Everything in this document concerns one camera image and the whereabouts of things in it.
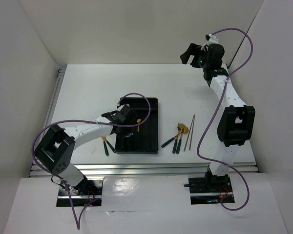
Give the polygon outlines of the gold fork group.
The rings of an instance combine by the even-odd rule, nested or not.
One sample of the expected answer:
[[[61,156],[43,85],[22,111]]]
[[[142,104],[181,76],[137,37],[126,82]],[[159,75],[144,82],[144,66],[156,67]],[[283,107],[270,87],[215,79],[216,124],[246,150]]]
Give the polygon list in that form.
[[[177,148],[176,148],[176,154],[180,153],[183,134],[184,134],[184,132],[182,131],[181,134],[180,134],[180,138],[179,138],[179,141],[178,141]]]
[[[179,122],[178,125],[177,125],[178,133],[177,133],[177,135],[174,138],[175,141],[174,141],[174,146],[173,146],[173,149],[172,149],[172,153],[173,154],[176,153],[176,148],[177,148],[177,143],[178,143],[178,137],[181,134],[181,132],[183,131],[183,129],[184,129],[184,124]]]

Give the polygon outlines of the aluminium front rail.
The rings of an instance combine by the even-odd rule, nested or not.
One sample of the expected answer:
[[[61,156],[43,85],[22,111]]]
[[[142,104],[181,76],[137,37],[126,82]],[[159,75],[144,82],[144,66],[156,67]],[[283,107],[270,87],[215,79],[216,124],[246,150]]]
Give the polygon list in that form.
[[[194,164],[97,164],[76,165],[86,176],[145,176],[203,174],[208,163]]]

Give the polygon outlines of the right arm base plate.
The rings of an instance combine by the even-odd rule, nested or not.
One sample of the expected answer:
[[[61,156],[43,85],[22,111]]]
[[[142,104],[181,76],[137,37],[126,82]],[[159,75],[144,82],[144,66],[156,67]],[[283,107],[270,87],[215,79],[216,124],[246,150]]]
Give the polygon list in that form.
[[[230,178],[208,184],[203,177],[193,177],[183,186],[189,190],[191,205],[220,204],[221,199],[224,199],[223,203],[235,202]]]

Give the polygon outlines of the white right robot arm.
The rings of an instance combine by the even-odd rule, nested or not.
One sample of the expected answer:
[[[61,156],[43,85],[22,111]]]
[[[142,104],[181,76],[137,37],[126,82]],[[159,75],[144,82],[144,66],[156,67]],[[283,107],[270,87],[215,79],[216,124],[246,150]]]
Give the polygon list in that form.
[[[222,66],[224,47],[217,43],[197,45],[191,43],[180,56],[181,62],[203,69],[203,77],[219,98],[223,113],[217,127],[220,141],[216,156],[207,167],[204,178],[191,178],[187,187],[192,193],[215,193],[229,183],[229,168],[238,149],[252,134],[255,108],[248,106],[231,84],[227,70]]]

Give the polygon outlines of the aluminium left rail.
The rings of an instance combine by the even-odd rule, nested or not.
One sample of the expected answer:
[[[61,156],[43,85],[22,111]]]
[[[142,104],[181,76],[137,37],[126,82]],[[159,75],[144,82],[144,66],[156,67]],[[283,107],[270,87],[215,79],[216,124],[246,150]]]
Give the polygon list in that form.
[[[50,101],[50,104],[49,104],[49,108],[48,108],[48,111],[47,111],[47,114],[46,114],[44,126],[47,126],[52,121],[52,117],[53,117],[53,114],[54,114],[54,110],[55,110],[56,103],[57,103],[57,100],[58,100],[58,96],[59,96],[59,93],[60,93],[60,90],[61,90],[61,86],[62,86],[62,83],[63,83],[63,79],[64,79],[66,69],[67,69],[67,65],[60,65],[59,68],[58,68],[58,74],[57,74],[57,78],[56,78],[56,83],[55,83],[55,87],[54,87],[53,94],[52,94],[52,97],[51,97],[51,101]]]

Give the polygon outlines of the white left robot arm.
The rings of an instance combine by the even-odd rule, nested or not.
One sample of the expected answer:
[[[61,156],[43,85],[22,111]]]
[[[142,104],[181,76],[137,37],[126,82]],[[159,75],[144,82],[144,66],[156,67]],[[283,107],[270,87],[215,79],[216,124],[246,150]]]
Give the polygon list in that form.
[[[136,124],[137,113],[113,111],[102,114],[93,123],[84,123],[62,128],[51,126],[33,151],[36,162],[47,172],[60,177],[77,195],[83,194],[91,185],[86,176],[71,163],[73,152],[78,147],[97,138],[112,134],[128,135],[128,125]]]

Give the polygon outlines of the aluminium rail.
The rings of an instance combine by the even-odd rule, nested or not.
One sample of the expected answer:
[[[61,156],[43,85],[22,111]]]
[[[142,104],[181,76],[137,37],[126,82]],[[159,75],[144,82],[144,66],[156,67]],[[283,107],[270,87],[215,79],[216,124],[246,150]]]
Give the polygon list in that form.
[[[97,164],[76,165],[86,176],[145,176],[203,174],[208,163],[194,164]]]
[[[60,90],[61,90],[61,86],[62,86],[62,83],[63,83],[63,79],[64,79],[66,69],[67,69],[67,65],[60,65],[59,68],[58,68],[58,74],[57,74],[57,78],[56,78],[56,83],[55,83],[55,87],[54,87],[53,94],[52,94],[52,97],[51,97],[51,101],[50,101],[50,104],[49,104],[49,108],[48,108],[48,111],[47,111],[47,114],[46,114],[44,126],[47,126],[52,121],[52,117],[53,117],[53,114],[54,114],[54,110],[55,110],[56,103],[57,103],[57,100],[58,100],[58,96],[59,96],[59,93],[60,93]]]

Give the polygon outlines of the gold fork green handle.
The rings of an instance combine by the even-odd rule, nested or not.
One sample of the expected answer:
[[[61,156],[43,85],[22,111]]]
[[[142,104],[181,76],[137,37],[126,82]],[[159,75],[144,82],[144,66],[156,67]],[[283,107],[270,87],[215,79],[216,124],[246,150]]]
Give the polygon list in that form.
[[[139,124],[142,121],[141,118],[137,119],[137,124]],[[137,136],[136,136],[136,140],[137,140],[137,147],[139,147],[140,145],[140,126],[137,126]]]

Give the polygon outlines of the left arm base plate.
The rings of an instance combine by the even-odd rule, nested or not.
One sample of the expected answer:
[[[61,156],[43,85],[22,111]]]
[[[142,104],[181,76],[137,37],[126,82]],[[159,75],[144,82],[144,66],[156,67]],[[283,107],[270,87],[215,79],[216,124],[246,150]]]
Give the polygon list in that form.
[[[87,185],[81,192],[75,190],[71,186],[69,187],[74,207],[83,207],[89,202],[91,202],[89,206],[99,207],[102,205],[103,180],[89,180],[89,183],[90,184]],[[68,192],[65,189],[65,184],[61,181],[58,190],[56,207],[70,206]]]

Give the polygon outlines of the black cutlery tray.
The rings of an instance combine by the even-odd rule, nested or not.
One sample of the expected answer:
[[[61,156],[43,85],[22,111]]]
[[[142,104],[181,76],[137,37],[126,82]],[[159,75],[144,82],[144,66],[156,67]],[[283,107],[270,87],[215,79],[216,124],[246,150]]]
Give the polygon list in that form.
[[[122,139],[116,136],[115,150],[118,154],[158,154],[159,137],[158,137],[158,99],[149,97],[148,102],[142,97],[126,97],[121,102],[121,105],[128,104],[131,109],[137,113],[137,119],[147,117],[147,120],[140,125],[140,145],[137,147],[137,127],[132,128],[132,133],[126,138],[125,148],[122,147]],[[129,138],[134,137],[134,149],[129,148]]]

